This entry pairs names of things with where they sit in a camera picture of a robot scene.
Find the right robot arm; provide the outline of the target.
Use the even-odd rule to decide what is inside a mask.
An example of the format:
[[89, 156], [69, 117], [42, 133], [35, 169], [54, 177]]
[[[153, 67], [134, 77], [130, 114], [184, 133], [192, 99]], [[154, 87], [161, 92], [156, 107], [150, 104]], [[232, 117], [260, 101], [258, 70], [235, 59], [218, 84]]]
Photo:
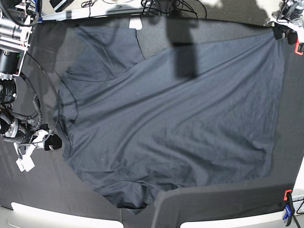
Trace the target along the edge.
[[[58, 150], [62, 140], [43, 124], [40, 100], [31, 81], [21, 71], [34, 26], [42, 22], [42, 1], [2, 0], [0, 2], [0, 135], [19, 152], [23, 147]], [[33, 93], [34, 113], [13, 112], [17, 98], [16, 78], [21, 77]]]

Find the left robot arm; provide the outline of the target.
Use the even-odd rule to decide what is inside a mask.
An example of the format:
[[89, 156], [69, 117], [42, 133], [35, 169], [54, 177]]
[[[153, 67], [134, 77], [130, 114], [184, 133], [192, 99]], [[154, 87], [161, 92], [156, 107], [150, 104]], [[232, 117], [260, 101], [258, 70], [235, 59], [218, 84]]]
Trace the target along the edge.
[[272, 19], [280, 36], [291, 36], [304, 43], [304, 1], [303, 0], [284, 0], [280, 3], [280, 9], [273, 13]]

